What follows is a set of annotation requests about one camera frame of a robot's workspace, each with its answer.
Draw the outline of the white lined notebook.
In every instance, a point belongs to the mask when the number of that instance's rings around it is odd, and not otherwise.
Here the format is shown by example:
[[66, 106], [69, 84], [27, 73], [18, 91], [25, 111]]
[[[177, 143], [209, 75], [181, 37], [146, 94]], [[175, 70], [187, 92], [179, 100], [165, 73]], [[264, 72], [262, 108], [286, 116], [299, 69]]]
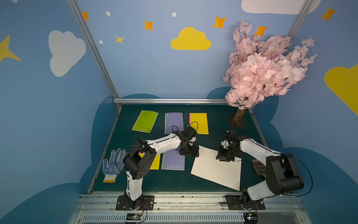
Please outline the white lined notebook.
[[183, 113], [166, 113], [165, 114], [165, 134], [171, 134], [173, 131], [183, 131]]

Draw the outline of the green cover notebook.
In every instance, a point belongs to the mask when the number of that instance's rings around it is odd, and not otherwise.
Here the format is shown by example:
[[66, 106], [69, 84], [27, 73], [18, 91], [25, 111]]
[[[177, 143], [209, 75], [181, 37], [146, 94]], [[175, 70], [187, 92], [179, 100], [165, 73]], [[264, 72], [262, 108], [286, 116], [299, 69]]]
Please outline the green cover notebook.
[[157, 119], [158, 112], [142, 110], [132, 131], [150, 133]]

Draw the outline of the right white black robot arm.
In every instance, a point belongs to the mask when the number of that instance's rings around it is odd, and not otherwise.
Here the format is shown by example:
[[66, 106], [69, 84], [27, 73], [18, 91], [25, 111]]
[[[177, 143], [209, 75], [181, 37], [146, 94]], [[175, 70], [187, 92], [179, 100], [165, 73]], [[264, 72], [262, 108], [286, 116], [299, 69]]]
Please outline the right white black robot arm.
[[235, 156], [240, 153], [251, 155], [266, 167], [265, 181], [243, 189], [241, 203], [257, 202], [304, 188], [304, 180], [292, 154], [282, 154], [251, 138], [240, 137], [234, 129], [228, 130], [216, 159], [235, 161]]

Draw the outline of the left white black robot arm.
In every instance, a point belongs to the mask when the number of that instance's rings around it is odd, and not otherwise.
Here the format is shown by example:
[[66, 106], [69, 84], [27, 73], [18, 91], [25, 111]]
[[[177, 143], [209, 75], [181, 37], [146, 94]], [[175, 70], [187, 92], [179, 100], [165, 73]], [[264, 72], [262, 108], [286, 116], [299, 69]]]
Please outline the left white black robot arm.
[[143, 196], [143, 178], [149, 172], [156, 156], [177, 149], [180, 155], [198, 157], [199, 147], [195, 145], [197, 134], [196, 129], [188, 126], [184, 131], [173, 131], [156, 140], [138, 139], [123, 158], [127, 175], [127, 199], [131, 203], [139, 204]]

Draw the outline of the right controller board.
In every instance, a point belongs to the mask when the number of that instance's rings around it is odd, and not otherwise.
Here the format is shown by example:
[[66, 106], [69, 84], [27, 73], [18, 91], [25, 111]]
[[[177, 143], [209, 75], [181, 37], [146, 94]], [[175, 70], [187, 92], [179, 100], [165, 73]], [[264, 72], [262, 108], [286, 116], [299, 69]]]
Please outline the right controller board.
[[244, 213], [243, 218], [244, 218], [244, 224], [257, 224], [258, 223], [257, 215], [254, 213]]

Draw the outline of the controller board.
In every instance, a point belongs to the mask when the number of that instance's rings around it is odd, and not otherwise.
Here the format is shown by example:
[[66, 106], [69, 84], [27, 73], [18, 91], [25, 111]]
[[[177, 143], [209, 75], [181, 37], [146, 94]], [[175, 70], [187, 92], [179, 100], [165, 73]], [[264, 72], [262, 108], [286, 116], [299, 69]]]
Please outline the controller board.
[[244, 213], [243, 218], [244, 218], [244, 224], [257, 224], [258, 223], [257, 215], [254, 213]]
[[127, 213], [125, 217], [126, 224], [137, 224], [140, 223], [143, 219], [143, 215], [138, 213]]

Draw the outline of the white blue dotted work glove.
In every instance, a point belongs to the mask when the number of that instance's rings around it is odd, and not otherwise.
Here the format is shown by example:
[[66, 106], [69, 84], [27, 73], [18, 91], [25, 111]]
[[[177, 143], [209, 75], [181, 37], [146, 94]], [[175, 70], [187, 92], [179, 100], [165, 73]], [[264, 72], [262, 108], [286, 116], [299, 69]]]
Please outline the white blue dotted work glove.
[[124, 168], [123, 158], [126, 155], [125, 149], [111, 151], [109, 159], [103, 160], [102, 171], [104, 174], [104, 183], [115, 183], [117, 176]]

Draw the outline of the left controller board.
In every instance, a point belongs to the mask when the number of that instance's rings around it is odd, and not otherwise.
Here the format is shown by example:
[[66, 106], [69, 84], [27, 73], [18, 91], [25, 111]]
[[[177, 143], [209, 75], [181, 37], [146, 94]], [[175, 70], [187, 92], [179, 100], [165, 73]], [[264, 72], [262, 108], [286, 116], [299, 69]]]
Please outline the left controller board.
[[143, 215], [138, 213], [127, 213], [125, 217], [126, 224], [137, 224], [140, 223], [143, 219]]

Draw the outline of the pink cherry blossom tree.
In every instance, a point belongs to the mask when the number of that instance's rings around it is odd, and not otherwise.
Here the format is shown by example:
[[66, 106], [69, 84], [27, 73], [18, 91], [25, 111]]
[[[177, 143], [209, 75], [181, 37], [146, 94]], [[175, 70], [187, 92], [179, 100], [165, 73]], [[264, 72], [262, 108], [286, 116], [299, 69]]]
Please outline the pink cherry blossom tree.
[[308, 53], [315, 43], [312, 38], [303, 39], [289, 52], [289, 36], [274, 35], [263, 41], [265, 29], [260, 27], [255, 35], [250, 35], [252, 28], [242, 21], [235, 29], [236, 51], [229, 55], [230, 66], [223, 77], [224, 82], [231, 84], [225, 99], [229, 106], [238, 109], [235, 120], [265, 98], [285, 95], [305, 77], [308, 65], [316, 58]]

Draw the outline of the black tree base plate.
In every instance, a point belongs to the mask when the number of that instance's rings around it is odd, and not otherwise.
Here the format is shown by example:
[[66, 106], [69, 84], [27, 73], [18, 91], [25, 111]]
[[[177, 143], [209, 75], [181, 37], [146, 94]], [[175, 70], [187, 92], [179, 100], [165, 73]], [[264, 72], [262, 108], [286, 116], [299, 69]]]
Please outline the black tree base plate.
[[227, 114], [227, 118], [228, 118], [230, 127], [247, 127], [248, 126], [244, 116], [240, 117], [238, 120], [235, 120], [234, 116], [235, 116], [234, 113]]

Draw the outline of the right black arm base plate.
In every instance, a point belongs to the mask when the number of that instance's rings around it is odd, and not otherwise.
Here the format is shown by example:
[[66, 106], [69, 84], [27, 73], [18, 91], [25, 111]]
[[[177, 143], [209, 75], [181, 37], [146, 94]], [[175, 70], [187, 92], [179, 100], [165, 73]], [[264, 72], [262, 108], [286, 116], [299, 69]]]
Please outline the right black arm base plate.
[[229, 210], [261, 211], [266, 210], [263, 200], [252, 201], [242, 195], [226, 195], [226, 203]]

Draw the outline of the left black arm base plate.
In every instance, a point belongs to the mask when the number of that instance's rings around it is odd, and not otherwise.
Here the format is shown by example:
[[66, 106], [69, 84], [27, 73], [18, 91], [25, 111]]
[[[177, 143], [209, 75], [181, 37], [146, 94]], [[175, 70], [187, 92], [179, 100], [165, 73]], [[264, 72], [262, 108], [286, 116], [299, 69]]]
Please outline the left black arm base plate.
[[154, 206], [154, 196], [140, 196], [135, 201], [132, 201], [126, 194], [121, 195], [117, 199], [116, 210], [117, 211], [136, 211], [140, 209], [146, 209], [152, 211]]

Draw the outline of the aluminium rail frame front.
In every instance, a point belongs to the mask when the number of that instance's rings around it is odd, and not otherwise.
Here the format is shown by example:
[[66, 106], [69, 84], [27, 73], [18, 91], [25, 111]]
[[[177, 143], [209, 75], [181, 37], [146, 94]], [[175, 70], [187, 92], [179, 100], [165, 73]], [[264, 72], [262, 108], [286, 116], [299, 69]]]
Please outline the aluminium rail frame front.
[[117, 211], [120, 194], [105, 192], [81, 195], [69, 221], [71, 224], [125, 224], [127, 213], [138, 213], [137, 224], [244, 224], [244, 213], [257, 215], [258, 224], [310, 224], [308, 213], [298, 197], [263, 199], [266, 210], [229, 210], [226, 195], [235, 192], [146, 192], [154, 196], [152, 211], [145, 208]]

